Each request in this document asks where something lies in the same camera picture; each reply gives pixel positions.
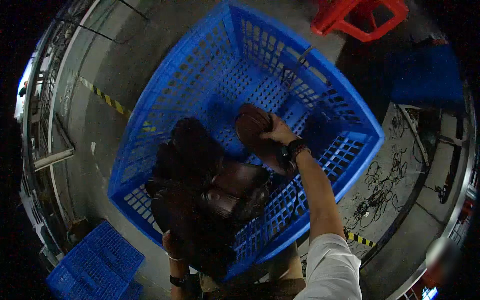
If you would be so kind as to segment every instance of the white shirt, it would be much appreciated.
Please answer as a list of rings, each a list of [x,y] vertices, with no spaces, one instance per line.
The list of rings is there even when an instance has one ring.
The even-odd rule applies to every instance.
[[[294,300],[361,300],[361,260],[337,234],[323,234],[310,244],[307,287]]]

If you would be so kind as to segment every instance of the tangled wire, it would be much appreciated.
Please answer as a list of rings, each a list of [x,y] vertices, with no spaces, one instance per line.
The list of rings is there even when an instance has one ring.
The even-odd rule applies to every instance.
[[[392,146],[393,161],[392,168],[387,177],[381,179],[382,167],[377,161],[373,161],[367,170],[367,176],[364,182],[368,185],[368,190],[372,194],[368,198],[360,199],[357,194],[354,197],[355,202],[359,202],[353,217],[354,221],[351,225],[346,227],[347,231],[351,231],[360,225],[362,228],[368,227],[373,221],[378,221],[385,212],[388,203],[391,203],[396,211],[402,206],[398,205],[398,197],[393,192],[393,188],[404,178],[407,171],[407,162],[402,161],[402,156],[407,152],[407,149],[398,149],[397,145]],[[368,224],[363,224],[363,217],[367,212],[373,209],[373,217]]]

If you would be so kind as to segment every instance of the red stool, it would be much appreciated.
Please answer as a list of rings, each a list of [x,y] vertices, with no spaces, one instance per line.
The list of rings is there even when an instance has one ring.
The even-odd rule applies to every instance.
[[[326,36],[332,30],[340,30],[362,42],[370,42],[383,37],[388,31],[395,28],[407,18],[408,8],[403,0],[319,0],[319,11],[312,21],[311,29],[314,33]],[[373,10],[383,4],[394,15],[385,24],[377,27],[373,17]],[[352,12],[357,18],[368,20],[373,32],[366,33],[345,21],[345,17]]]

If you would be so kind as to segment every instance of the yellow and black tape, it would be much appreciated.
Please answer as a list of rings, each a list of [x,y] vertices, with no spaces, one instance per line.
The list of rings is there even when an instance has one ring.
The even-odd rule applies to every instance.
[[[349,240],[354,240],[356,242],[359,242],[360,244],[364,244],[370,247],[375,247],[375,243],[372,242],[371,240],[367,240],[366,238],[359,237],[358,234],[354,234],[353,232],[348,233],[348,239]]]
[[[102,99],[111,107],[113,107],[116,111],[124,115],[127,119],[130,119],[130,116],[132,115],[132,111],[127,109],[125,106],[120,104],[120,102],[113,100],[110,98],[109,95],[106,95],[104,92],[100,91],[100,89],[96,86],[94,86],[92,83],[88,82],[85,78],[82,76],[78,76],[80,82],[86,86],[88,89],[90,89],[94,94],[97,94],[98,96],[102,97]]]

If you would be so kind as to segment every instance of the person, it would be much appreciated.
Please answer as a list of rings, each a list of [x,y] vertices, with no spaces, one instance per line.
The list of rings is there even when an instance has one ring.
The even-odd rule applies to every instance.
[[[299,139],[291,129],[278,116],[272,114],[274,129],[271,132],[263,133],[262,139],[272,139],[289,145],[291,142]],[[216,297],[211,299],[349,299],[361,300],[360,290],[360,259],[353,255],[347,245],[343,225],[338,213],[335,196],[329,179],[323,172],[320,165],[312,157],[308,148],[304,147],[295,158],[298,170],[300,172],[303,187],[310,208],[310,247],[307,257],[307,276],[301,286],[301,291],[297,290],[293,295],[281,293],[273,295],[277,291],[272,288],[272,295],[263,297],[261,292],[255,291],[259,284],[252,284],[245,288],[245,292],[250,291],[250,295],[235,294],[230,291],[225,297]],[[176,249],[174,238],[167,232],[163,237],[163,244],[168,252],[170,259],[171,277],[183,278],[190,273],[189,265],[186,260],[178,257],[179,251]],[[286,272],[282,273],[277,279],[278,282],[300,280],[303,281],[301,273],[301,263],[298,257],[296,245],[294,245],[293,257],[284,265],[287,266]],[[273,260],[273,264],[278,264],[278,257],[284,259],[284,253],[280,253]],[[171,296],[174,300],[187,299],[188,291],[184,288],[173,285]]]
[[[21,97],[25,96],[26,92],[27,92],[27,85],[28,85],[28,81],[25,81],[24,82],[24,86],[22,87],[22,89],[20,90],[20,92],[18,93],[18,95]]]

